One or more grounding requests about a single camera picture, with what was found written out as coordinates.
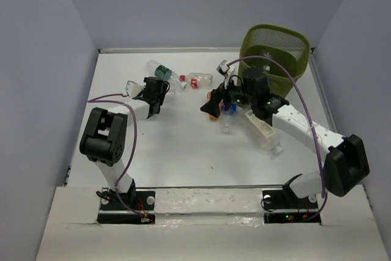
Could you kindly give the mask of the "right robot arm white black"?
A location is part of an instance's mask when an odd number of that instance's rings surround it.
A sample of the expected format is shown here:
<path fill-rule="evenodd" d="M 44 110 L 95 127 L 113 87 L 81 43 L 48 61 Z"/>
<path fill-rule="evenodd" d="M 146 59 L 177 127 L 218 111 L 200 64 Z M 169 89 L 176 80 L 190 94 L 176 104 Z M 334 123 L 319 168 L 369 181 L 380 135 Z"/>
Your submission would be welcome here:
<path fill-rule="evenodd" d="M 233 80 L 235 71 L 227 65 L 218 72 L 224 80 L 212 92 L 211 101 L 223 101 L 225 106 L 243 102 L 240 121 L 245 129 L 256 134 L 258 141 L 277 152 L 280 145 L 273 137 L 280 129 L 315 154 L 320 164 L 317 171 L 300 172 L 283 185 L 281 200 L 287 207 L 295 207 L 303 198 L 317 194 L 343 197 L 369 175 L 360 137 L 334 133 L 315 123 L 308 114 L 301 114 L 286 99 L 271 93 L 266 75 L 257 68 L 248 68 L 237 81 Z"/>

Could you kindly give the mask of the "blue label bottle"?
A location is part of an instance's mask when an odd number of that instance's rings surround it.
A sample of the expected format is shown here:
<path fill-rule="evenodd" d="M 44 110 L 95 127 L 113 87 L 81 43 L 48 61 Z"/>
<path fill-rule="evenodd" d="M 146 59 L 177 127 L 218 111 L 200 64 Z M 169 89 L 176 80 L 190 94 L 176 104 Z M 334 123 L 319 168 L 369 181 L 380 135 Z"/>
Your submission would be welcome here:
<path fill-rule="evenodd" d="M 237 105 L 236 104 L 232 104 L 228 110 L 225 109 L 225 105 L 223 105 L 223 108 L 222 108 L 222 112 L 224 113 L 224 115 L 227 115 L 227 116 L 234 116 L 236 114 L 236 108 L 237 108 Z"/>

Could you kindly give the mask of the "clear jar with residue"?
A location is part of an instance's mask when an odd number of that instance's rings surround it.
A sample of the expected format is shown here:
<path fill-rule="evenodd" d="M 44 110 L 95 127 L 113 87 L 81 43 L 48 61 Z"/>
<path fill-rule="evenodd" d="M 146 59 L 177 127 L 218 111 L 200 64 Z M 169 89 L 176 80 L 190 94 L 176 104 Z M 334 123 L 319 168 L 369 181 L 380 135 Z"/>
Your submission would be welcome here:
<path fill-rule="evenodd" d="M 222 134 L 233 134 L 240 126 L 237 114 L 223 114 L 219 118 L 219 131 Z"/>

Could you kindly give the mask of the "red label clear bottle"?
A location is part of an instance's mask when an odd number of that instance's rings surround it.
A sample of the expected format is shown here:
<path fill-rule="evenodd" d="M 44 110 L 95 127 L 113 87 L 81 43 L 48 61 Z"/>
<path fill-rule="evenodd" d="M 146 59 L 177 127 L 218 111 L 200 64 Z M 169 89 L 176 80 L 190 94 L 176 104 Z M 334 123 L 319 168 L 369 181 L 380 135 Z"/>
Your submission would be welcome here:
<path fill-rule="evenodd" d="M 189 73 L 180 75 L 180 80 L 186 82 L 193 89 L 210 88 L 213 83 L 213 75 L 209 73 Z"/>

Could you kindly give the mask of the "clear wide jar bottle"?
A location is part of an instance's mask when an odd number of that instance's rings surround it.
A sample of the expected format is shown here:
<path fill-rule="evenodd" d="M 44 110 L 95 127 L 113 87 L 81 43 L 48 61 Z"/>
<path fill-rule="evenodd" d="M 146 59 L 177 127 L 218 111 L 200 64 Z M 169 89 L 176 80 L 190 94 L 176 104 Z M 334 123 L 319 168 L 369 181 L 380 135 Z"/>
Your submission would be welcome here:
<path fill-rule="evenodd" d="M 174 101 L 177 97 L 176 90 L 175 90 L 174 86 L 171 85 L 171 83 L 168 81 L 165 81 L 164 84 L 167 86 L 164 101 L 165 102 Z"/>

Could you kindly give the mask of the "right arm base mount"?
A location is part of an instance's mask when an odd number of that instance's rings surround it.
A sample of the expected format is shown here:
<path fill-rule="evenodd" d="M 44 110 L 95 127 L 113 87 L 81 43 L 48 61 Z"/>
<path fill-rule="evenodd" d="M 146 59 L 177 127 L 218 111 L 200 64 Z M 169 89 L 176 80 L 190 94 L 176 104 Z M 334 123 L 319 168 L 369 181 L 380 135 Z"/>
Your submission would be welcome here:
<path fill-rule="evenodd" d="M 264 210 L 265 224 L 317 223 L 321 224 L 318 203 L 309 197 L 300 199 L 290 188 L 299 175 L 289 179 L 281 189 L 264 189 L 260 205 Z"/>

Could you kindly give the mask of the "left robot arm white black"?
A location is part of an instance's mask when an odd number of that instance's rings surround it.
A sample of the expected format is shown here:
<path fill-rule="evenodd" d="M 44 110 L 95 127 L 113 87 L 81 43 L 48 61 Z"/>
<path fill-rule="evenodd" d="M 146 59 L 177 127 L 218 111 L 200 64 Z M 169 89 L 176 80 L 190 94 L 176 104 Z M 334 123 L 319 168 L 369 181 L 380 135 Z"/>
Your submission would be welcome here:
<path fill-rule="evenodd" d="M 130 101 L 114 101 L 107 94 L 89 100 L 89 103 L 113 103 L 111 109 L 95 107 L 91 110 L 79 151 L 99 168 L 109 191 L 98 195 L 120 208 L 128 209 L 136 199 L 136 184 L 128 174 L 137 144 L 137 122 L 159 114 L 170 83 L 157 77 L 145 77 L 143 85 L 128 81 L 121 97 Z"/>

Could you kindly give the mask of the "orange juice bottle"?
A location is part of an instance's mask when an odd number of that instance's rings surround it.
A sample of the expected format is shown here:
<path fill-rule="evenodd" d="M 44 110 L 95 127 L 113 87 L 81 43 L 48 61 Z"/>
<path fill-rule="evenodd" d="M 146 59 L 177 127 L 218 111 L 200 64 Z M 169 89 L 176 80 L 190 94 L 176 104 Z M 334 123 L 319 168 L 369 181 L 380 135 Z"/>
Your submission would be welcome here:
<path fill-rule="evenodd" d="M 217 120 L 221 115 L 222 97 L 215 90 L 208 94 L 208 110 L 210 119 Z"/>

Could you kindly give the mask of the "clear bottle white label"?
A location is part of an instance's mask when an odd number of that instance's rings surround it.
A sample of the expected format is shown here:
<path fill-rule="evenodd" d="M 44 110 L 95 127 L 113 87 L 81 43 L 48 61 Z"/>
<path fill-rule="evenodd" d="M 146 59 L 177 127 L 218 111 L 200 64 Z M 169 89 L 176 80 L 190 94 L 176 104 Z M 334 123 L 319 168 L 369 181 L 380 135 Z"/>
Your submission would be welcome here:
<path fill-rule="evenodd" d="M 254 146 L 263 153 L 277 156 L 283 151 L 278 132 L 265 121 L 257 118 L 252 110 L 243 114 L 243 125 Z"/>

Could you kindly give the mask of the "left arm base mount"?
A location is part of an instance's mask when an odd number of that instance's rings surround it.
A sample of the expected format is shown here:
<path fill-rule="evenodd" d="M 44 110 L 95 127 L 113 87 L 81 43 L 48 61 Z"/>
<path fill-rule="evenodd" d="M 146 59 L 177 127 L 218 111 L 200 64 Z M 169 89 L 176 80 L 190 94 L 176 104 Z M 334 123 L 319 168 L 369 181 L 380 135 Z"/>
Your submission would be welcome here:
<path fill-rule="evenodd" d="M 155 198 L 156 192 L 150 189 L 136 189 L 132 202 L 126 194 L 120 194 L 120 200 L 116 193 L 109 188 L 96 191 L 100 198 L 97 215 L 99 224 L 131 224 L 149 225 L 155 223 Z"/>

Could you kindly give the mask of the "green label water bottle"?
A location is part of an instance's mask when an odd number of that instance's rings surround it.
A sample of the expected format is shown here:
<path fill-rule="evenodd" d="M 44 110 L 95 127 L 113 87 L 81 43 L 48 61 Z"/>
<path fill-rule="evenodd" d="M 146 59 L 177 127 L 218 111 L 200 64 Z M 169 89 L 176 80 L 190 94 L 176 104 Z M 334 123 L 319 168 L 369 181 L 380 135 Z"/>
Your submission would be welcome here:
<path fill-rule="evenodd" d="M 187 82 L 182 81 L 180 76 L 176 72 L 174 72 L 160 62 L 157 62 L 155 60 L 149 60 L 145 66 L 148 73 L 152 76 L 161 78 L 164 81 L 168 81 L 174 86 L 178 86 L 180 89 L 183 90 L 186 89 L 188 86 Z"/>

